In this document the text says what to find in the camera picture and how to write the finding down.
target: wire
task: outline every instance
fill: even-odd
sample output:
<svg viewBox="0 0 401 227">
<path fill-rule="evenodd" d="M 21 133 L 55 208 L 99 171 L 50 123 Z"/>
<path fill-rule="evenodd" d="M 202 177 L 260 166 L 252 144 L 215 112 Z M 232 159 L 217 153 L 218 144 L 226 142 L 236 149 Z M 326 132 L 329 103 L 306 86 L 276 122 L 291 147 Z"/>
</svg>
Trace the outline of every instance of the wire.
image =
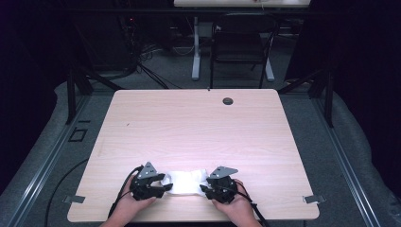
<svg viewBox="0 0 401 227">
<path fill-rule="evenodd" d="M 245 199 L 251 204 L 252 209 L 253 209 L 254 212 L 257 214 L 257 216 L 260 218 L 260 221 L 262 222 L 262 224 L 263 224 L 265 227 L 269 227 L 268 222 L 265 220 L 265 218 L 263 217 L 263 215 L 260 213 L 259 209 L 257 209 L 257 204 L 256 204 L 255 202 L 253 202 L 253 200 L 251 199 L 251 197 L 249 196 L 249 194 L 248 194 L 248 192 L 247 192 L 247 189 L 245 189 L 245 186 L 244 186 L 242 183 L 238 183 L 238 182 L 236 182 L 236 184 L 237 184 L 237 185 L 240 185 L 240 186 L 244 189 L 244 191 L 245 191 L 245 194 L 242 193 L 242 192 L 239 192 L 239 191 L 236 191 L 236 194 L 238 194 L 238 195 L 242 196 L 243 198 L 245 198 Z M 228 188 L 228 187 L 223 187 L 223 186 L 218 186 L 218 187 L 219 187 L 219 188 L 222 188 L 222 189 L 226 189 L 226 190 L 228 190 L 228 191 L 235 192 L 233 189 Z"/>
<path fill-rule="evenodd" d="M 131 191 L 128 191 L 126 193 L 124 193 L 123 195 L 123 191 L 124 191 L 124 187 L 127 184 L 128 180 L 130 179 L 130 177 L 132 176 L 132 174 L 136 171 L 140 171 L 144 166 L 139 166 L 137 168 L 135 168 L 133 171 L 131 171 L 131 173 L 127 176 L 126 180 L 124 181 L 123 185 L 121 186 L 120 191 L 117 194 L 117 199 L 115 199 L 115 202 L 113 203 L 112 207 L 110 208 L 109 211 L 109 215 L 108 218 L 112 215 L 115 207 L 117 206 L 118 202 L 121 200 L 121 198 L 123 198 L 125 195 L 127 195 L 128 193 L 130 193 Z"/>
<path fill-rule="evenodd" d="M 182 89 L 182 87 L 172 83 L 171 81 L 169 81 L 168 79 L 163 78 L 162 76 L 156 74 L 155 72 L 151 71 L 150 69 L 148 69 L 145 65 L 143 65 L 142 63 L 138 63 L 139 68 L 141 68 L 151 79 L 153 79 L 155 82 L 157 82 L 160 86 L 162 86 L 164 89 L 169 89 L 168 86 L 163 82 L 166 81 L 167 83 L 173 85 L 176 88 L 180 88 Z"/>
<path fill-rule="evenodd" d="M 81 162 L 79 162 L 78 164 L 76 164 L 74 167 L 72 167 L 67 173 L 64 174 L 64 176 L 61 178 L 61 180 L 57 183 L 56 188 L 54 189 L 53 193 L 51 194 L 50 200 L 47 204 L 46 207 L 46 213 L 45 213 L 45 218 L 44 218 L 44 227 L 47 227 L 47 222 L 48 222 L 48 217 L 49 217 L 49 211 L 50 211 L 50 206 L 51 206 L 51 202 L 53 201 L 54 195 L 57 192 L 57 189 L 59 188 L 60 184 L 64 181 L 64 179 L 74 170 L 76 169 L 78 166 L 82 165 L 85 162 L 88 162 L 89 159 L 85 159 L 82 160 Z"/>
</svg>

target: gray carpet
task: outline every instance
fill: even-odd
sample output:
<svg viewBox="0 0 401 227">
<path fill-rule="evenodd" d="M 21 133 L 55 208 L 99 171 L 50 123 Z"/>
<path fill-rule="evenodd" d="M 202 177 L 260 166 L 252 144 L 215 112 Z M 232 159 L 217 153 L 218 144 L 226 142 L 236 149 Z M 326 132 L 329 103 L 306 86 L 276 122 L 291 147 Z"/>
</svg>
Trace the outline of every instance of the gray carpet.
<svg viewBox="0 0 401 227">
<path fill-rule="evenodd" d="M 288 61 L 295 42 L 290 39 L 277 38 L 274 42 L 270 55 L 270 62 L 273 73 L 276 77 L 275 82 L 266 83 L 265 88 L 279 89 L 285 85 L 283 82 L 284 74 L 287 70 Z M 151 59 L 144 61 L 151 70 L 168 79 L 170 82 L 184 89 L 205 89 L 209 82 L 209 63 L 207 47 L 202 49 L 202 62 L 200 69 L 200 80 L 191 79 L 192 57 L 191 55 L 178 55 L 174 52 L 165 51 L 153 52 Z M 255 68 L 252 72 L 242 71 L 243 69 L 234 67 L 220 67 L 218 73 L 224 77 L 226 72 L 235 72 L 238 81 L 219 81 L 221 87 L 241 87 L 245 82 L 243 73 L 247 72 L 246 85 L 255 82 L 260 72 L 260 68 Z M 104 76 L 111 76 L 112 73 L 105 73 Z M 161 89 L 153 80 L 144 73 L 135 73 L 129 77 L 114 80 L 127 89 Z M 73 166 L 89 157 L 95 143 L 97 134 L 101 127 L 104 116 L 108 110 L 113 92 L 104 85 L 93 81 L 96 91 L 92 96 L 84 97 L 78 95 L 83 105 L 82 112 L 79 113 L 77 120 L 71 128 L 87 130 L 82 142 L 65 141 L 60 147 L 60 156 L 51 170 L 50 175 L 44 179 L 45 184 L 37 198 L 33 198 L 32 207 L 26 210 L 27 215 L 22 216 L 18 223 L 21 226 L 44 226 L 45 210 L 49 203 L 50 196 L 54 191 L 57 182 Z M 319 119 L 319 112 L 314 107 L 314 101 L 307 98 L 305 89 L 307 85 L 297 89 L 297 93 L 282 95 L 281 100 L 288 117 L 288 122 L 294 135 L 298 150 L 300 151 L 306 174 L 311 183 L 312 190 L 317 195 L 324 195 L 327 201 L 320 204 L 320 216 L 307 222 L 308 226 L 365 226 L 362 215 L 359 212 L 355 199 L 348 187 L 347 182 L 340 170 L 338 161 L 335 157 L 335 150 L 331 144 L 329 135 Z M 36 172 L 55 146 L 66 128 L 64 122 L 67 119 L 66 108 L 66 86 L 62 84 L 56 90 L 59 101 L 58 105 L 44 129 L 37 144 L 26 158 L 19 172 L 14 177 L 9 187 L 0 198 L 0 226 L 7 226 L 29 183 L 35 177 Z M 369 144 L 360 129 L 355 118 L 349 113 L 345 104 L 338 96 L 335 96 L 333 108 L 333 121 L 335 131 L 341 141 L 342 146 L 355 170 L 357 176 L 365 189 L 366 195 L 377 215 L 381 226 L 400 226 L 395 221 L 396 214 L 389 214 L 389 200 L 391 193 L 381 182 L 379 175 L 372 167 L 370 162 Z M 69 204 L 62 202 L 66 195 L 75 195 L 78 188 L 80 177 L 86 164 L 82 164 L 73 170 L 60 185 L 50 207 L 48 223 L 49 226 L 98 226 L 99 223 L 71 223 L 66 215 Z M 199 223 L 170 223 L 168 226 L 200 226 Z M 201 226 L 222 226 L 226 224 L 205 224 Z M 304 226 L 301 220 L 278 221 L 270 220 L 270 226 Z"/>
</svg>

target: white cloth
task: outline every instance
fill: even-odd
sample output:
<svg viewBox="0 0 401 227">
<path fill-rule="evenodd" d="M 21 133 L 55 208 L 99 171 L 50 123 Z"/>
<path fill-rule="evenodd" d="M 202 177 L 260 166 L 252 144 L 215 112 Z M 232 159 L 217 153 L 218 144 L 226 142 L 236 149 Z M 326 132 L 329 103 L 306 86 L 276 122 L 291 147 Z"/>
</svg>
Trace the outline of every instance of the white cloth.
<svg viewBox="0 0 401 227">
<path fill-rule="evenodd" d="M 200 184 L 207 186 L 206 169 L 194 171 L 169 171 L 160 181 L 162 185 L 173 183 L 171 190 L 167 193 L 174 195 L 200 195 L 205 196 L 201 191 Z"/>
</svg>

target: human hand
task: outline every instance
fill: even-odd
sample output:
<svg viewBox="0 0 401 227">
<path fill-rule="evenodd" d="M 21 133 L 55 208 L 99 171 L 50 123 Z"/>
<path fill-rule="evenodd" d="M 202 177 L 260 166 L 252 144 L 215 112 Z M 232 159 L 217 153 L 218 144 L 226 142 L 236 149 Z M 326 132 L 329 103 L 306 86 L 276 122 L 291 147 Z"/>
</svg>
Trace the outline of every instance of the human hand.
<svg viewBox="0 0 401 227">
<path fill-rule="evenodd" d="M 245 188 L 241 186 L 244 185 L 243 182 L 237 179 L 235 179 L 235 181 L 237 184 L 238 192 L 247 195 Z M 234 200 L 231 201 L 229 204 L 220 203 L 216 200 L 212 200 L 212 203 L 219 211 L 226 214 L 230 221 L 238 227 L 261 226 L 253 215 L 253 209 L 250 205 L 250 202 L 241 195 L 236 194 Z"/>
<path fill-rule="evenodd" d="M 147 208 L 156 201 L 155 197 L 143 201 L 137 201 L 134 199 L 130 193 L 132 179 L 133 175 L 125 184 L 123 193 L 121 194 L 123 196 L 116 205 L 113 214 L 100 226 L 125 226 L 126 224 L 130 223 L 131 220 L 133 220 L 139 211 Z"/>
</svg>

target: wooden table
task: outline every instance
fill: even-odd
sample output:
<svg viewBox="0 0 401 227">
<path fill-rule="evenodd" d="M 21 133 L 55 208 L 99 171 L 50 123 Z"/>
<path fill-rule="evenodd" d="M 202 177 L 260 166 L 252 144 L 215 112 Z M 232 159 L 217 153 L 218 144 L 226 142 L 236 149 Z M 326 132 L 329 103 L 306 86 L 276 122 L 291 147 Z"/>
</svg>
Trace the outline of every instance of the wooden table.
<svg viewBox="0 0 401 227">
<path fill-rule="evenodd" d="M 225 105 L 222 100 L 234 103 Z M 104 119 L 70 221 L 104 221 L 127 175 L 151 161 L 160 173 L 238 169 L 267 219 L 313 219 L 316 204 L 280 98 L 274 90 L 118 91 Z M 134 221 L 221 221 L 201 196 L 165 194 Z"/>
</svg>

